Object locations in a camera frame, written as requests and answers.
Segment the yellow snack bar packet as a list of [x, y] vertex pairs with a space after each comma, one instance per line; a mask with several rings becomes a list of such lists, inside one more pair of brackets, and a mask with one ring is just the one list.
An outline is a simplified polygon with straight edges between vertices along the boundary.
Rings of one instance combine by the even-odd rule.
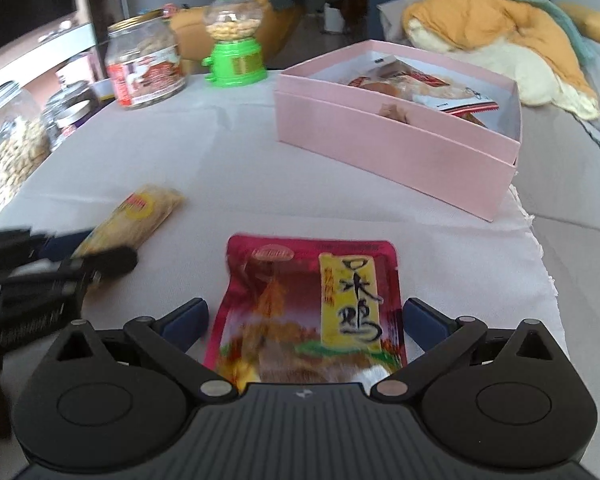
[[110, 280], [130, 273], [138, 263], [138, 248], [184, 200], [184, 195], [173, 188], [141, 186], [87, 235], [73, 258], [83, 262], [91, 280]]

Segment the red snack pouch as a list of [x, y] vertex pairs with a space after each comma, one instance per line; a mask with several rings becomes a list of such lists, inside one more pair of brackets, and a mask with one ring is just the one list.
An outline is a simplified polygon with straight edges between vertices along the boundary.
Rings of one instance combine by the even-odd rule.
[[386, 240], [235, 234], [204, 364], [254, 382], [358, 382], [407, 362], [396, 248]]

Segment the white rice cracker packet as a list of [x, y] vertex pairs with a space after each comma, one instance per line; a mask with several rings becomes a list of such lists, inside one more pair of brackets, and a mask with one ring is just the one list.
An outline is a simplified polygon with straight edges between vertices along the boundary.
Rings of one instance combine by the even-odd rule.
[[498, 103], [488, 96], [454, 80], [425, 73], [394, 56], [378, 58], [359, 70], [347, 81], [347, 85], [393, 96], [460, 118], [498, 109]]

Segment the large glass peanut jar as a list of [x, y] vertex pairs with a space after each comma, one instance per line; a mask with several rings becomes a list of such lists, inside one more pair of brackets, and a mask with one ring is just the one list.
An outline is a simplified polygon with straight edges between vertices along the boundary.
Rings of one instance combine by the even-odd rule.
[[15, 81], [0, 85], [0, 208], [50, 156], [42, 110]]

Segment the small glass jar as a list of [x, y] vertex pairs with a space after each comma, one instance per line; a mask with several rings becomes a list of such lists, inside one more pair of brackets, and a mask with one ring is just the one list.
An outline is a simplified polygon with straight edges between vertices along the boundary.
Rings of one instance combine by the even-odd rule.
[[42, 119], [55, 151], [68, 136], [81, 127], [100, 109], [96, 93], [87, 81], [67, 84], [53, 94], [45, 104]]

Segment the white table cloth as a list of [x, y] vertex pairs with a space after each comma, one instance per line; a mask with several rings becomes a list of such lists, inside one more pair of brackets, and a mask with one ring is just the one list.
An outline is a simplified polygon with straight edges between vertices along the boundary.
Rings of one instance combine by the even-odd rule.
[[400, 184], [280, 143], [276, 81], [219, 89], [201, 76], [160, 103], [110, 104], [50, 155], [0, 213], [0, 229], [64, 234], [97, 226], [143, 185], [184, 203], [149, 237], [136, 269], [92, 288], [84, 316], [118, 328], [194, 297], [219, 307], [234, 234], [386, 240], [403, 297], [498, 328], [541, 320], [565, 331], [529, 217], [513, 193], [485, 222]]

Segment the pink cardboard box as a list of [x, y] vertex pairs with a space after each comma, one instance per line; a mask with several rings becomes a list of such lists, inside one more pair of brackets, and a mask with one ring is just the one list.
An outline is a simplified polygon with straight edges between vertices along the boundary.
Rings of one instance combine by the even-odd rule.
[[[404, 100], [359, 76], [401, 62], [438, 84], [475, 91], [493, 110], [475, 122], [442, 100]], [[279, 141], [339, 160], [492, 221], [522, 143], [516, 82], [402, 44], [367, 40], [283, 70], [274, 91]]]

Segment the gold lid snack jar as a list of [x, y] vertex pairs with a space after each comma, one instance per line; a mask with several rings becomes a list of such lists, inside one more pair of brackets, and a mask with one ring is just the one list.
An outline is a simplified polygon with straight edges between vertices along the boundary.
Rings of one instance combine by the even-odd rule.
[[161, 9], [108, 27], [106, 67], [114, 97], [126, 110], [163, 101], [186, 87], [178, 38]]

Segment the grey sofa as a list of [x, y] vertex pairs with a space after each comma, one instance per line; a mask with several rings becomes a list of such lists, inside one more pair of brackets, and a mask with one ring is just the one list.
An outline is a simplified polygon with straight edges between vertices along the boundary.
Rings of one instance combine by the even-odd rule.
[[[600, 96], [600, 45], [585, 70]], [[526, 107], [514, 185], [557, 289], [570, 358], [600, 416], [600, 119], [555, 105]], [[600, 477], [600, 419], [584, 463]]]

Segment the white shelf unit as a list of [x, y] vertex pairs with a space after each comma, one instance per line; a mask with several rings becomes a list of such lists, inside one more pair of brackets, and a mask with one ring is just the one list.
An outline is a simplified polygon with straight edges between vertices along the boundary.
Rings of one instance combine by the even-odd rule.
[[0, 85], [24, 87], [83, 52], [101, 77], [106, 28], [128, 15], [126, 0], [0, 0]]

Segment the green gumball snack dispenser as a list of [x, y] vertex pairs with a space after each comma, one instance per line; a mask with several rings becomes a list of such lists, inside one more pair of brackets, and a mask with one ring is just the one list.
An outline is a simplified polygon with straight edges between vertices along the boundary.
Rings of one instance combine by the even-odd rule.
[[268, 76], [256, 32], [263, 20], [256, 0], [214, 0], [204, 9], [204, 28], [213, 40], [201, 64], [207, 80], [221, 88], [255, 84]]

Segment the orange and cream blanket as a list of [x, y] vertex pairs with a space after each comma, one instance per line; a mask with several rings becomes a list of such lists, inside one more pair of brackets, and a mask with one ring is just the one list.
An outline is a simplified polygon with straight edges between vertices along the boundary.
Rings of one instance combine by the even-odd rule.
[[600, 101], [582, 70], [590, 52], [570, 18], [548, 0], [418, 0], [404, 9], [402, 27], [415, 47], [515, 81], [524, 105], [600, 117]]

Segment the yellow pillow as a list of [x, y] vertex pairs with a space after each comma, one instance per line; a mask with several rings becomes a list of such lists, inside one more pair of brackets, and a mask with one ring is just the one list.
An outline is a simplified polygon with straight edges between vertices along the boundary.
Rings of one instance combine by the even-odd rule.
[[573, 20], [581, 34], [600, 44], [600, 12], [570, 2], [558, 6]]

